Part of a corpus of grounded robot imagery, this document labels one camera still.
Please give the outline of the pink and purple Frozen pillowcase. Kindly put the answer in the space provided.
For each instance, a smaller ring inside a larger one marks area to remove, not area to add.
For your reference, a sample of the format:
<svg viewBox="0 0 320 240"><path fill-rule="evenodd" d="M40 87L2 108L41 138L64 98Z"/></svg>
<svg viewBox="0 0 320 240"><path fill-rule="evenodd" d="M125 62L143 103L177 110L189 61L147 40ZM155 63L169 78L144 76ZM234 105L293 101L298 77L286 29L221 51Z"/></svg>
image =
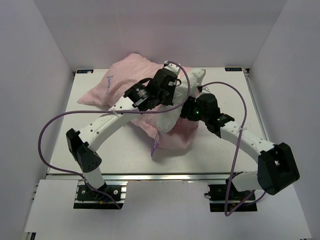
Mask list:
<svg viewBox="0 0 320 240"><path fill-rule="evenodd" d="M162 67L162 64L157 64L139 54L132 53L123 60L114 63L101 81L77 102L82 105L110 108L129 87L142 79L154 77ZM199 125L197 122L179 117L171 131L161 133L156 126L156 117L157 114L143 114L131 121L153 140L152 152L157 148L184 150L195 140Z"/></svg>

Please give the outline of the white pillow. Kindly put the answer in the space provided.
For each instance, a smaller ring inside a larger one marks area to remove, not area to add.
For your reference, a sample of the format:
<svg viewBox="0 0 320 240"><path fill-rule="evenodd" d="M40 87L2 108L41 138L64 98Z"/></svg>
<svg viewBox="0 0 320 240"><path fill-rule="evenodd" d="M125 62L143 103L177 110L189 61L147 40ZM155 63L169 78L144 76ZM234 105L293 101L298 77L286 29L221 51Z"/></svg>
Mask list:
<svg viewBox="0 0 320 240"><path fill-rule="evenodd" d="M198 87L202 84L202 81L206 75L206 70L203 68L191 68L187 71L187 75L190 83L190 93L189 95L195 97L197 95ZM179 77L181 77L181 84L175 88L173 100L173 105L162 105L159 108L159 111L169 110L181 104L187 97L188 92L188 83L186 76L184 73L180 73ZM158 113L156 115L156 127L160 133L166 134L171 131L176 125L180 114L182 111L182 107L178 107L174 110Z"/></svg>

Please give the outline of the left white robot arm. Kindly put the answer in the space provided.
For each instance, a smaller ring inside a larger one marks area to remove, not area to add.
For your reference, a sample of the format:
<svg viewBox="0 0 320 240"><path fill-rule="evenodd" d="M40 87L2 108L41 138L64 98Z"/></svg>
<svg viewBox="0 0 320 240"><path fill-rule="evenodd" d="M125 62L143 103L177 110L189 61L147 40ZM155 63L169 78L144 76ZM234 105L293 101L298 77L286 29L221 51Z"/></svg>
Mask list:
<svg viewBox="0 0 320 240"><path fill-rule="evenodd" d="M168 64L159 69L154 77L145 78L132 85L114 104L110 115L102 115L88 126L66 133L70 153L80 166L85 180L90 185L88 193L99 200L105 196L106 187L97 150L112 134L126 123L152 110L160 104L173 105L173 96L180 69Z"/></svg>

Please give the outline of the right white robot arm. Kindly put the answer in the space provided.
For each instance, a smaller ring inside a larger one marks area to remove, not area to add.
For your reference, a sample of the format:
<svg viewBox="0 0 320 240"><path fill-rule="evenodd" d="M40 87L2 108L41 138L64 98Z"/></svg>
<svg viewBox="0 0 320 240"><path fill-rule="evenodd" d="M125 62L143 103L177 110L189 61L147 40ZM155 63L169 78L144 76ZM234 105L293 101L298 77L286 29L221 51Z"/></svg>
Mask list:
<svg viewBox="0 0 320 240"><path fill-rule="evenodd" d="M189 97L180 116L189 121L204 122L219 138L238 146L256 163L256 171L238 173L225 188L226 195L236 200L244 191L263 190L275 195L300 179L300 173L290 146L263 140L242 128L233 117L222 113L216 97L205 93Z"/></svg>

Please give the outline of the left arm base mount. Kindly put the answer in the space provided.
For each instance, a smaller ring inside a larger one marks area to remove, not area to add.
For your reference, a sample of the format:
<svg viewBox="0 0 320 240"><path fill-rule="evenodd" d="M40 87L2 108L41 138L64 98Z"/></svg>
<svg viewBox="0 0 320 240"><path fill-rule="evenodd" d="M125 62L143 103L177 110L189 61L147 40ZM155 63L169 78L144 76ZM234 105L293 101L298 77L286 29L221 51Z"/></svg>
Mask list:
<svg viewBox="0 0 320 240"><path fill-rule="evenodd" d="M73 208L78 210L120 210L125 202L127 182L106 181L105 189L92 190L83 180L78 181Z"/></svg>

